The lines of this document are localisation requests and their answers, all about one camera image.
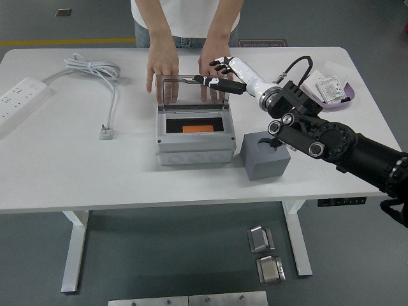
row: human hand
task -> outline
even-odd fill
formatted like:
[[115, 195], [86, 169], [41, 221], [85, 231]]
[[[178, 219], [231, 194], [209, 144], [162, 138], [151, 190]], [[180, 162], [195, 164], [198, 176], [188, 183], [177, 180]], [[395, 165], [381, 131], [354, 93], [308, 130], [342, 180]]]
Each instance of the human hand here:
[[[146, 90], [152, 92], [153, 75], [178, 75], [179, 55], [172, 36], [150, 37], [149, 58], [147, 60]], [[164, 103], [170, 104], [177, 101], [179, 83], [171, 82], [164, 88]]]
[[[207, 38], [201, 51], [201, 56], [198, 59], [198, 72], [200, 75], [219, 75], [223, 77], [220, 71], [216, 71], [210, 66], [210, 62], [214, 61], [219, 57], [231, 56], [230, 47], [228, 46], [228, 40], [221, 40], [216, 38]], [[232, 80], [233, 76], [231, 73], [228, 74], [228, 79]], [[211, 101], [216, 103], [224, 99], [224, 93], [220, 92], [219, 98], [217, 97], [217, 91], [210, 89]], [[207, 87], [201, 86], [201, 100], [202, 102], [207, 100]]]

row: robotic arm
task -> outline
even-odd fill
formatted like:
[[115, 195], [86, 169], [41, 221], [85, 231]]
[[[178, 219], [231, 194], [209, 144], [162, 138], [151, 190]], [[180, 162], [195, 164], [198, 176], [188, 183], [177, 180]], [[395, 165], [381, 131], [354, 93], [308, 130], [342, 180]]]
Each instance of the robotic arm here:
[[[273, 83], [266, 83], [250, 66], [236, 57], [221, 57], [210, 63], [222, 73], [234, 73], [243, 83], [230, 80], [211, 82], [211, 78], [195, 76], [195, 80], [213, 89], [242, 94], [245, 90], [259, 103], [259, 107], [274, 118], [268, 132], [280, 144], [297, 149], [315, 159], [336, 165], [343, 173], [350, 172], [379, 188], [392, 197], [381, 203], [381, 208], [394, 220], [408, 228], [408, 153], [399, 152], [355, 133], [349, 126], [321, 119], [323, 109], [310, 99], [299, 86], [289, 81], [284, 87], [279, 83], [286, 73], [302, 59], [309, 61], [300, 84], [312, 67], [310, 57], [297, 59]], [[391, 208], [404, 203], [401, 212]]]

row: white power cord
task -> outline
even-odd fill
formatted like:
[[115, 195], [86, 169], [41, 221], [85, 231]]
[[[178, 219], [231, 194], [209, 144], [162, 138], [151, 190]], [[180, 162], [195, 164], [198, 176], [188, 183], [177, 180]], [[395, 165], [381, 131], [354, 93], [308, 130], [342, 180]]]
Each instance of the white power cord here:
[[74, 53], [73, 57], [74, 59], [64, 60], [64, 62], [66, 63], [67, 69], [60, 71], [58, 73], [55, 73], [43, 79], [42, 82], [46, 83], [47, 81], [53, 78], [56, 78], [62, 75], [66, 75], [74, 71], [82, 71], [82, 72], [89, 73], [91, 75], [96, 75], [102, 78], [111, 88], [112, 97], [110, 100], [108, 122], [106, 125], [102, 124], [100, 138], [102, 140], [111, 140], [114, 137], [114, 131], [110, 125], [110, 122], [112, 118], [112, 110], [113, 110], [113, 105], [115, 103], [115, 94], [116, 94], [115, 87], [112, 85], [111, 81], [120, 80], [120, 67], [112, 62], [89, 62], [83, 55], [79, 53]]

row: orange object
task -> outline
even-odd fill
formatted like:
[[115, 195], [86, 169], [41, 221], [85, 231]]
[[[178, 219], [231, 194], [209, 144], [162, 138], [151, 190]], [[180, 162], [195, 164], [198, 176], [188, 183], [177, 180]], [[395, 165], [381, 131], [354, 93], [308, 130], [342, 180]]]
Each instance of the orange object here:
[[183, 126], [183, 133], [214, 132], [214, 127], [209, 126]]

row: jeans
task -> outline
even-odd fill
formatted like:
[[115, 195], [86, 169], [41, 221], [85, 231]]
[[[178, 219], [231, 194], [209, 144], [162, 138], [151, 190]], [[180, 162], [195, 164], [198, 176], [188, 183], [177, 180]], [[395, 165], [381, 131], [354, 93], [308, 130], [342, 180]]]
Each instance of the jeans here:
[[[137, 48], [149, 48], [150, 36], [149, 30], [142, 27], [135, 21], [135, 35]], [[202, 48], [205, 43], [205, 38], [183, 38], [173, 36], [176, 48]], [[238, 26], [231, 32], [228, 45], [230, 47], [238, 46]]]

